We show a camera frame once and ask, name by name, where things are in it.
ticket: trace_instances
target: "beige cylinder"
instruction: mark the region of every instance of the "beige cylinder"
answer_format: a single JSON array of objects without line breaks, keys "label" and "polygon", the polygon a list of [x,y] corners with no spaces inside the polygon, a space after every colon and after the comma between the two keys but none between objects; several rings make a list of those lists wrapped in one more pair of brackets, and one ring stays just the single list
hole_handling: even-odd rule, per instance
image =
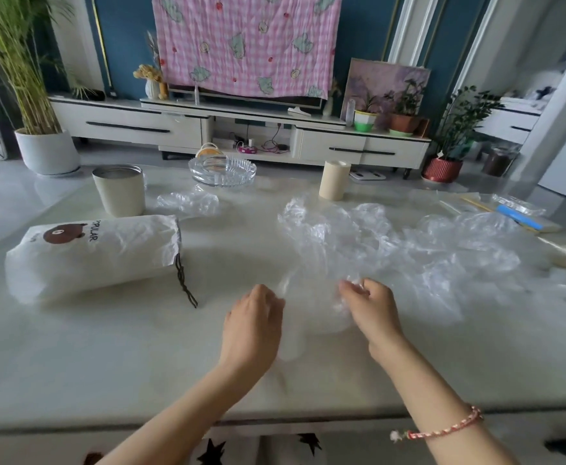
[{"label": "beige cylinder", "polygon": [[348,187],[350,163],[344,161],[327,161],[324,164],[324,173],[320,184],[320,197],[329,201],[340,201]]},{"label": "beige cylinder", "polygon": [[106,213],[113,217],[136,217],[145,212],[145,181],[138,166],[101,166],[92,175]]}]

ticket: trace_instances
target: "pink checkered cloth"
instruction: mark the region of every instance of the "pink checkered cloth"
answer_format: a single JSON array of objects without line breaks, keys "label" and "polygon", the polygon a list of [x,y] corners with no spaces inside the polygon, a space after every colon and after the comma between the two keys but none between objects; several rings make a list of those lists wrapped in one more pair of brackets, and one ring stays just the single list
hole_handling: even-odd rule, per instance
[{"label": "pink checkered cloth", "polygon": [[326,99],[341,0],[152,0],[167,83]]}]

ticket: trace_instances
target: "person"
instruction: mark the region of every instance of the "person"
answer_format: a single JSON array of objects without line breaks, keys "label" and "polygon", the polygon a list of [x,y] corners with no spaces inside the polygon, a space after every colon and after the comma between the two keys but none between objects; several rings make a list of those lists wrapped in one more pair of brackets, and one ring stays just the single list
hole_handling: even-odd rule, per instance
[{"label": "person", "polygon": [[[369,354],[390,376],[420,431],[442,430],[471,415],[471,407],[404,336],[388,287],[364,279],[360,285],[341,281],[339,290],[369,342]],[[217,366],[98,463],[175,465],[185,460],[274,362],[284,306],[264,285],[243,296],[225,317]],[[479,421],[426,442],[438,465],[518,463]]]}]

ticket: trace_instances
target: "drawstring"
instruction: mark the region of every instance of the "drawstring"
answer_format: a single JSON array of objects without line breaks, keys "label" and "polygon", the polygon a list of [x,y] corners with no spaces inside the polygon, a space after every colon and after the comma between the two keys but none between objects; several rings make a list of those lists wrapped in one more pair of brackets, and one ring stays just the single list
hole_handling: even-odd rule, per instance
[{"label": "drawstring", "polygon": [[191,291],[188,290],[188,287],[186,287],[186,278],[184,277],[184,266],[182,265],[182,261],[179,260],[179,253],[175,255],[174,263],[175,263],[175,268],[178,270],[178,281],[179,284],[182,286],[182,290],[186,292],[186,295],[188,296],[188,301],[193,305],[193,307],[197,308],[197,305],[199,305],[197,299],[194,297],[193,294],[191,294]]}]

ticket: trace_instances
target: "red braided bracelet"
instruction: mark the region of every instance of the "red braided bracelet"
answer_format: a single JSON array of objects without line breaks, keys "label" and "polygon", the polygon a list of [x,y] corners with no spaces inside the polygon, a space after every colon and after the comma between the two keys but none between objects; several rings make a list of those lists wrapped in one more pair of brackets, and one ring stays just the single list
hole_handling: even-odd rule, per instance
[{"label": "red braided bracelet", "polygon": [[451,426],[450,428],[443,429],[441,431],[434,431],[434,432],[405,431],[403,434],[401,434],[399,431],[392,431],[391,440],[393,442],[399,442],[402,441],[403,439],[414,440],[414,439],[433,439],[435,437],[443,437],[453,432],[460,431],[465,427],[468,427],[471,424],[476,423],[477,421],[483,420],[483,415],[481,414],[481,410],[479,408],[477,408],[476,406],[471,406],[470,409],[472,410],[472,412],[470,413],[470,415],[468,415],[468,417],[458,422],[458,424]]}]

